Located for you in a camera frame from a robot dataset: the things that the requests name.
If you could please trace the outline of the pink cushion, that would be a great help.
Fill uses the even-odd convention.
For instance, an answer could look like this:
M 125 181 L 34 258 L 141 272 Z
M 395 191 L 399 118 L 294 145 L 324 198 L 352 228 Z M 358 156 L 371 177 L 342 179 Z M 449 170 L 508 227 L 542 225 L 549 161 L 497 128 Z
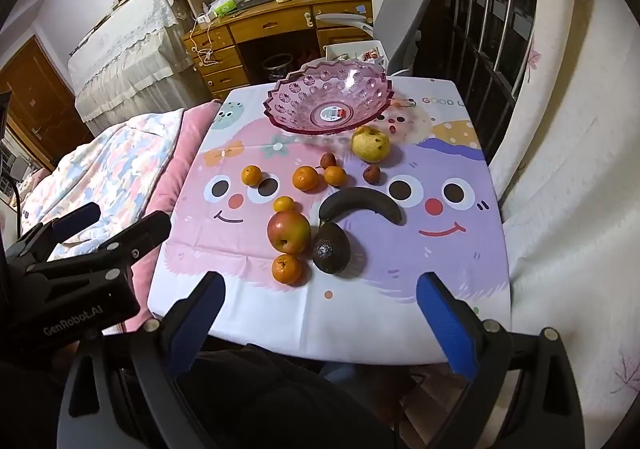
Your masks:
M 184 112 L 174 152 L 171 153 L 163 174 L 156 183 L 144 215 L 156 210 L 170 215 L 174 210 L 186 175 L 220 106 L 219 100 L 213 100 Z M 137 316 L 124 323 L 122 329 L 125 332 L 136 331 L 146 320 L 152 318 L 148 297 L 158 255 L 160 249 L 157 247 L 132 267 L 132 283 L 140 311 Z

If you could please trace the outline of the pink glass fruit bowl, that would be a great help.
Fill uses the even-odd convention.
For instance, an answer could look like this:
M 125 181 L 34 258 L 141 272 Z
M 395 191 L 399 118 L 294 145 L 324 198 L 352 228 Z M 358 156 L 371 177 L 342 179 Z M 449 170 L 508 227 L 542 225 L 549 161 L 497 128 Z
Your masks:
M 264 114 L 292 134 L 333 135 L 375 120 L 393 98 L 384 68 L 359 60 L 320 60 L 288 73 L 268 91 Z

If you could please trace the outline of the small yellow-orange kumquat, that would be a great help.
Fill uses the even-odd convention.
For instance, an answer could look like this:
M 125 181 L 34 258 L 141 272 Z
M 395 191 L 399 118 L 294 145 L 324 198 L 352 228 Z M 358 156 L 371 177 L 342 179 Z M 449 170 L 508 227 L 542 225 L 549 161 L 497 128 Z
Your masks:
M 286 212 L 296 209 L 296 202 L 290 196 L 283 195 L 273 201 L 272 207 L 276 213 Z

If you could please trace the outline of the floral quilt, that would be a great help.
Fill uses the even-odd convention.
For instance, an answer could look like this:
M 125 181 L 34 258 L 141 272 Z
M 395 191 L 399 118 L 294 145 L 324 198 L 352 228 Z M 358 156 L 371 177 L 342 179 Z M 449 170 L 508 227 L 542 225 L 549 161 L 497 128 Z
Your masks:
M 95 224 L 58 243 L 51 261 L 95 250 L 144 213 L 174 153 L 183 109 L 131 117 L 65 155 L 22 206 L 25 230 L 87 203 L 100 208 Z

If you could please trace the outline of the black waste bin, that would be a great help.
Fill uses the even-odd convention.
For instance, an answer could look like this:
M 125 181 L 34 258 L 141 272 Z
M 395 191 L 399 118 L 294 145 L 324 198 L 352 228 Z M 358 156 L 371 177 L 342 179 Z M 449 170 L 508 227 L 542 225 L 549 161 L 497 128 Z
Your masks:
M 294 68 L 294 57 L 287 52 L 274 54 L 262 61 L 262 70 L 269 82 L 284 79 Z

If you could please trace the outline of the yellow pear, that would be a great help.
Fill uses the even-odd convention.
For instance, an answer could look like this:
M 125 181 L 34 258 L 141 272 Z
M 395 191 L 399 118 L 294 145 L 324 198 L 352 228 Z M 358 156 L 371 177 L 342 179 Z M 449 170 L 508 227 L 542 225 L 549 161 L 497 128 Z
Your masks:
M 378 164 L 390 154 L 390 139 L 376 128 L 362 126 L 352 134 L 350 149 L 363 162 Z

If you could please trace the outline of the red apple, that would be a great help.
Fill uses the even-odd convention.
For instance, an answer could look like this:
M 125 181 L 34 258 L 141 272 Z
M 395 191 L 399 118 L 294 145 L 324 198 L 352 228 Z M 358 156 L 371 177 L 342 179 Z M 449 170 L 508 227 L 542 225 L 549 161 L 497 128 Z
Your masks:
M 307 218 L 295 210 L 275 213 L 267 224 L 267 237 L 278 252 L 303 254 L 311 240 L 311 229 Z

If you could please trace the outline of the blackened banana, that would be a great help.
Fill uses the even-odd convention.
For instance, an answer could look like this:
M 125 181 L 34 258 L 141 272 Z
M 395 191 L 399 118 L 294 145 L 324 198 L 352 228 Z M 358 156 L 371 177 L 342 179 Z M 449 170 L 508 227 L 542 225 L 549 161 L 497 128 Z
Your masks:
M 372 210 L 392 224 L 402 223 L 400 207 L 390 196 L 363 187 L 341 189 L 329 195 L 320 205 L 318 215 L 321 221 L 332 221 L 355 210 Z

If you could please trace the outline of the white lace cover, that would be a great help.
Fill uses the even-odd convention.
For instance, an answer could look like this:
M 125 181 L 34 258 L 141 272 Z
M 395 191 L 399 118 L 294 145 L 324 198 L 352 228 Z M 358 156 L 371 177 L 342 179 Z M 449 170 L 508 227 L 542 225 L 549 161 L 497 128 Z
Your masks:
M 130 0 L 84 39 L 67 70 L 75 109 L 92 135 L 210 99 L 182 41 L 192 26 L 182 0 Z

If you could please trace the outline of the orange tangerine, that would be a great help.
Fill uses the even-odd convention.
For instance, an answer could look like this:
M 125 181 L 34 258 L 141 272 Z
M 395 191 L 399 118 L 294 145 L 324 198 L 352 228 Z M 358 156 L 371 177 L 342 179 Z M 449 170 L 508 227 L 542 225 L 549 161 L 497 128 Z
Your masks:
M 304 264 L 290 254 L 279 255 L 271 265 L 271 276 L 285 285 L 296 284 L 304 273 Z

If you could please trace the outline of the large tangerine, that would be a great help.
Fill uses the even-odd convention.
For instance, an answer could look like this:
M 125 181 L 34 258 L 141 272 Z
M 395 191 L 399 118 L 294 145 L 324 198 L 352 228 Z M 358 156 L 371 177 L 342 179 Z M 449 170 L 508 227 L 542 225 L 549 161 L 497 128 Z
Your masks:
M 310 192 L 317 188 L 319 183 L 319 174 L 314 167 L 300 166 L 295 169 L 292 176 L 292 185 L 294 188 Z

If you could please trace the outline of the metal window grille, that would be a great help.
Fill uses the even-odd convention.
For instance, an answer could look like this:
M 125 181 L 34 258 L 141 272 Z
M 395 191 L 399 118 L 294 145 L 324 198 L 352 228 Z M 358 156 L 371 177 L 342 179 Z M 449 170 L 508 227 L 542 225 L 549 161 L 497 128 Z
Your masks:
M 486 158 L 506 135 L 532 45 L 537 0 L 431 0 L 413 63 L 457 86 Z

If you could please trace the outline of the white floral curtain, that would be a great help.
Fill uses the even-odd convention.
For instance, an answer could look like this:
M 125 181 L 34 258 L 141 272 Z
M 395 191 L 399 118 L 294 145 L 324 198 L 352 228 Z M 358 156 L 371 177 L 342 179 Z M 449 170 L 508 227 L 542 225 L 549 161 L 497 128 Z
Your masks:
M 600 448 L 639 392 L 639 25 L 624 0 L 537 0 L 490 172 L 513 328 L 561 333 Z

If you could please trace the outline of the grey office chair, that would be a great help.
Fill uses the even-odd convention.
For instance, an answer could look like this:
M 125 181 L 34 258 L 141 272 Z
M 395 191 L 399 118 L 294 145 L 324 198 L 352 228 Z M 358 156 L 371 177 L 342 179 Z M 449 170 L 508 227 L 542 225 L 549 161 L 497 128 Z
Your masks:
M 386 72 L 410 71 L 405 66 L 407 52 L 416 43 L 420 23 L 431 0 L 383 0 L 373 24 L 361 14 L 325 13 L 315 16 L 317 22 L 356 27 L 377 40 L 386 54 Z

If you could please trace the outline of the red lychee with stem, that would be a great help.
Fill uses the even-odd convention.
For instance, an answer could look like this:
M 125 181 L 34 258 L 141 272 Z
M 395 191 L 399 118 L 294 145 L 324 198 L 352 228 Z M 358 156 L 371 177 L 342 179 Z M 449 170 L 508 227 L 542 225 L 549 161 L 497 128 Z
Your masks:
M 330 153 L 330 152 L 325 153 L 320 158 L 320 166 L 323 169 L 327 169 L 328 167 L 336 166 L 336 165 L 337 165 L 337 161 L 333 153 Z

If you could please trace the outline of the wooden door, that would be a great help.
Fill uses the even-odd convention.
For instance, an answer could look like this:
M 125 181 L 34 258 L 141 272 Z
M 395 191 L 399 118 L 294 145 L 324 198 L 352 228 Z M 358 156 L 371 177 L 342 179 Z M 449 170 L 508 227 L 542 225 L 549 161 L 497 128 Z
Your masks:
M 75 109 L 75 97 L 31 37 L 1 70 L 1 91 L 11 93 L 9 116 L 18 137 L 56 165 L 93 139 Z

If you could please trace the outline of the dark avocado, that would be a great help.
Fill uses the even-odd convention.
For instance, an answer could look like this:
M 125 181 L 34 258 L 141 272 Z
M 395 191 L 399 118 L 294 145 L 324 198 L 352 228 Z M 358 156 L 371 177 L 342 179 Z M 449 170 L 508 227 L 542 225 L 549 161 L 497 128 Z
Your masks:
M 340 273 L 350 261 L 352 249 L 346 233 L 334 222 L 326 222 L 318 229 L 312 242 L 311 259 L 324 273 Z

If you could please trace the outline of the wooden desk with drawers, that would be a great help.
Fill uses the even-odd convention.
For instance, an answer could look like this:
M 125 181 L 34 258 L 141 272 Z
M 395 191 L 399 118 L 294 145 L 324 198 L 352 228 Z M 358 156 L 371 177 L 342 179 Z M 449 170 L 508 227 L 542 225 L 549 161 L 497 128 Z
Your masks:
M 295 68 L 320 59 L 326 46 L 361 42 L 369 36 L 355 27 L 317 22 L 325 13 L 361 14 L 373 20 L 371 0 L 292 0 L 265 4 L 229 14 L 213 23 L 195 24 L 183 45 L 214 99 L 235 89 L 269 83 L 262 61 L 291 53 Z

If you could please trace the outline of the cartoon printed tablecloth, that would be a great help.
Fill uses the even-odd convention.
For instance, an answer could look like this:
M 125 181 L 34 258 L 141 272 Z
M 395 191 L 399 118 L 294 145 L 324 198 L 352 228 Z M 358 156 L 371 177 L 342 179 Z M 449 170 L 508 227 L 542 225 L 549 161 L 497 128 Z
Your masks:
M 436 273 L 484 319 L 508 323 L 506 243 L 468 110 L 449 80 L 395 77 L 371 124 L 371 165 L 349 134 L 302 136 L 265 116 L 271 85 L 228 94 L 195 155 L 148 305 L 163 315 L 209 271 L 226 282 L 212 334 L 316 360 L 442 361 L 416 286 Z

